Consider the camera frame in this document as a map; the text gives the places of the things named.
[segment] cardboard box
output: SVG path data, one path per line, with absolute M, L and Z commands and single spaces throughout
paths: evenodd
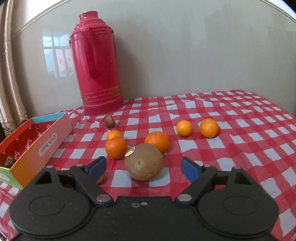
M 37 116 L 0 144 L 0 181 L 23 189 L 47 164 L 73 127 L 66 112 Z M 3 167 L 8 156 L 17 161 Z

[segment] kiwi fruit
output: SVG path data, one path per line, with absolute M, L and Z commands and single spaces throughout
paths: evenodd
M 125 166 L 132 178 L 147 181 L 157 176 L 163 168 L 163 155 L 149 143 L 135 146 L 135 150 L 125 157 Z

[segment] round disc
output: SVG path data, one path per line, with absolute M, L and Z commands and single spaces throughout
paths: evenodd
M 10 218 L 21 232 L 54 236 L 82 223 L 90 212 L 82 194 L 63 187 L 36 185 L 17 196 L 10 205 Z
M 207 224 L 226 235 L 259 234 L 270 229 L 278 218 L 278 207 L 271 197 L 251 186 L 209 192 L 197 209 Z

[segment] metal screw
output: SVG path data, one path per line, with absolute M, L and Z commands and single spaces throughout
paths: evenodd
M 180 202 L 188 202 L 192 199 L 191 195 L 186 194 L 186 193 L 178 195 L 177 198 Z
M 134 203 L 132 204 L 132 206 L 133 206 L 133 207 L 140 207 L 140 204 L 139 204 L 138 202 L 134 202 Z
M 107 202 L 111 199 L 111 197 L 108 194 L 100 194 L 96 197 L 96 200 L 99 202 Z
M 147 206 L 147 205 L 148 205 L 148 202 L 143 201 L 143 202 L 140 202 L 140 204 L 141 204 L 142 206 Z

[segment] glossy wall panel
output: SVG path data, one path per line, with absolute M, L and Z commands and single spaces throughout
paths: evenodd
M 71 0 L 12 40 L 29 115 L 81 105 L 65 39 L 87 10 L 114 29 L 125 99 L 237 88 L 296 113 L 296 23 L 260 0 Z
M 12 35 L 15 35 L 23 29 L 28 23 L 43 13 L 51 10 L 56 5 L 63 4 L 69 0 L 16 0 L 14 1 L 13 11 L 14 18 L 12 19 Z

